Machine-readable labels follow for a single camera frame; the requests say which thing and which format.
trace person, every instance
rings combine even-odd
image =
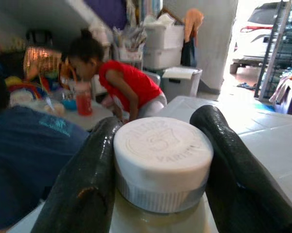
[[[9,108],[0,77],[0,233],[45,198],[61,168],[88,133],[65,120],[26,107]]]
[[[166,97],[146,74],[137,68],[110,60],[103,62],[104,50],[88,30],[70,46],[69,60],[85,81],[99,74],[101,85],[115,103],[115,113],[123,121],[153,116],[166,106]]]

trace white bin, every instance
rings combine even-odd
[[[162,77],[162,88],[167,101],[177,96],[196,97],[202,74],[201,69],[188,67],[172,67]]]
[[[184,26],[145,26],[147,32],[146,47],[152,49],[174,49],[183,47]]]
[[[145,48],[144,67],[148,69],[166,69],[180,65],[182,47],[168,50]]]

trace blue bowl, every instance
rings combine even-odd
[[[68,110],[72,110],[72,111],[77,110],[76,100],[62,100],[62,104]]]

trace girl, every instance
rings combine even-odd
[[[147,75],[117,61],[104,63],[103,46],[88,30],[82,30],[81,34],[70,46],[69,60],[83,80],[90,81],[99,74],[99,81],[113,99],[119,119],[127,122],[149,117],[166,106],[162,90]]]

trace red shirt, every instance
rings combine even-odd
[[[106,80],[105,75],[109,70],[116,70],[123,73],[124,81],[138,95],[138,109],[162,93],[160,87],[139,69],[116,61],[106,62],[99,70],[99,81],[107,89],[113,100],[120,100],[122,104],[120,108],[126,112],[130,112],[130,101]]]

